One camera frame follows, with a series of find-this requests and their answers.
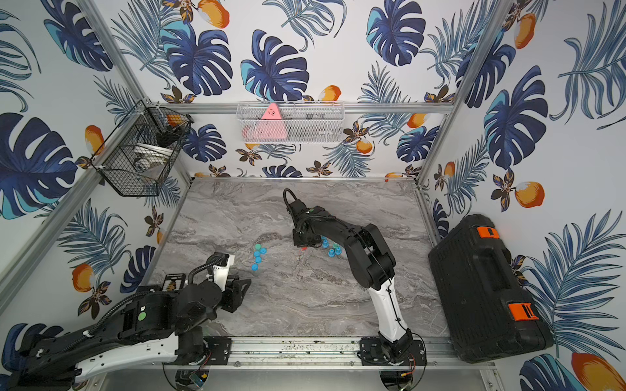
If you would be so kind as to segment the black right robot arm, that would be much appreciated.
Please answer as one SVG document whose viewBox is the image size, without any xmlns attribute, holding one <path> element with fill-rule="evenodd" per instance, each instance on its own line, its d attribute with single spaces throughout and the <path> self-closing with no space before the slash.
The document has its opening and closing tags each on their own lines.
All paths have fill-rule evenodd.
<svg viewBox="0 0 626 391">
<path fill-rule="evenodd" d="M 396 294 L 395 256 L 373 224 L 347 223 L 327 210 L 308 208 L 296 200 L 287 207 L 293 221 L 293 243 L 298 248 L 316 247 L 330 239 L 344 249 L 355 280 L 368 291 L 378 317 L 381 353 L 366 363 L 403 363 L 412 345 L 412 331 L 402 316 Z"/>
</svg>

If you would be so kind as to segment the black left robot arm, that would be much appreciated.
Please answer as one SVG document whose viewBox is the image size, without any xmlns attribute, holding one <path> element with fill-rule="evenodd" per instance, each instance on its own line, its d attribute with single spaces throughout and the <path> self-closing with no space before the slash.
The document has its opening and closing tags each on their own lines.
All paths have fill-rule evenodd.
<svg viewBox="0 0 626 391">
<path fill-rule="evenodd" d="M 116 364 L 172 363 L 204 366 L 212 355 L 201 324 L 217 311 L 233 313 L 251 285 L 239 277 L 223 287 L 213 280 L 176 291 L 142 289 L 112 307 L 90 327 L 17 324 L 7 334 L 3 390 L 68 390 Z"/>
</svg>

